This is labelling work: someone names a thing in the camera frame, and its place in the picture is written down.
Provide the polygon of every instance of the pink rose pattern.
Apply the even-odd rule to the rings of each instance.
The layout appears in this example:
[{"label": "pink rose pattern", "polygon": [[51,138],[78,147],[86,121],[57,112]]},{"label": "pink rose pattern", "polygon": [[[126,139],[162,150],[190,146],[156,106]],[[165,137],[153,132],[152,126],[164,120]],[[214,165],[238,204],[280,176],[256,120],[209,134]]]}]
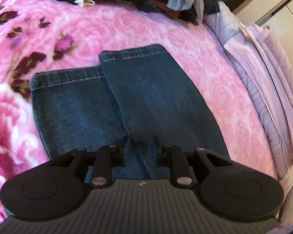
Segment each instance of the pink rose pattern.
[{"label": "pink rose pattern", "polygon": [[[276,177],[248,93],[204,23],[195,27],[125,4],[82,8],[54,0],[0,0],[0,187],[46,161],[26,101],[35,72],[98,65],[103,50],[153,43],[162,44],[199,89],[231,158]],[[0,206],[0,221],[4,216]]]}]

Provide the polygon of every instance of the bed sheet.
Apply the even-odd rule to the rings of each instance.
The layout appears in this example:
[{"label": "bed sheet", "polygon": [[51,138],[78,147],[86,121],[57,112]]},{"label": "bed sheet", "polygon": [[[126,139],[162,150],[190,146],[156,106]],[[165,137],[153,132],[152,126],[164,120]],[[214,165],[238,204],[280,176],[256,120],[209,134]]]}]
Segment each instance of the bed sheet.
[{"label": "bed sheet", "polygon": [[[103,50],[163,45],[214,114],[231,159],[277,177],[269,144],[243,83],[213,31],[125,4],[73,6],[0,0],[0,188],[47,161],[32,115],[36,72],[94,66]],[[0,205],[0,222],[5,213]]]}]

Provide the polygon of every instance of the denim fabric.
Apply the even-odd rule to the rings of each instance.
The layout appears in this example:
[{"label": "denim fabric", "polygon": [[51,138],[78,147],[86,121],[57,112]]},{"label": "denim fabric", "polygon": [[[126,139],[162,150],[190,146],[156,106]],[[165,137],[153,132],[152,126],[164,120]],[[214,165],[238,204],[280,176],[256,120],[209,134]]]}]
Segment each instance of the denim fabric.
[{"label": "denim fabric", "polygon": [[30,82],[35,121],[50,158],[74,148],[96,151],[132,140],[123,178],[161,178],[148,143],[186,151],[202,147],[229,156],[217,122],[203,97],[161,45],[104,51],[101,65],[42,72]]}]

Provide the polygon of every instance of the blue denim jeans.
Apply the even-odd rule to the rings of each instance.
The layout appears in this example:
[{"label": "blue denim jeans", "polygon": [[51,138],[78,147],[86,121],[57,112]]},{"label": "blue denim jeans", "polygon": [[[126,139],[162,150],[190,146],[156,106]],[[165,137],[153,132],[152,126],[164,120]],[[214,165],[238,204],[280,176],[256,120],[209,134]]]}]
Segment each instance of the blue denim jeans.
[{"label": "blue denim jeans", "polygon": [[202,95],[161,45],[104,51],[96,67],[37,73],[30,82],[35,121],[50,158],[74,148],[97,151],[132,140],[122,178],[164,178],[148,144],[185,151],[208,148],[229,157],[217,122]]}]

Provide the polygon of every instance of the floral blanket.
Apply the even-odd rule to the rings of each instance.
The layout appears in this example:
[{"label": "floral blanket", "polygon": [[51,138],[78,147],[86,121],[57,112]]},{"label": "floral blanket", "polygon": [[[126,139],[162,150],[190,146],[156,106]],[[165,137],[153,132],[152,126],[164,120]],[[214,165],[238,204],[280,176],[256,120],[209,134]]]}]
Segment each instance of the floral blanket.
[{"label": "floral blanket", "polygon": [[[73,6],[54,0],[0,0],[0,188],[47,161],[30,103],[36,72],[94,66],[103,50],[163,45],[214,114],[230,157],[276,177],[249,95],[213,31],[146,14],[126,4]],[[0,204],[0,222],[6,215]]]}]

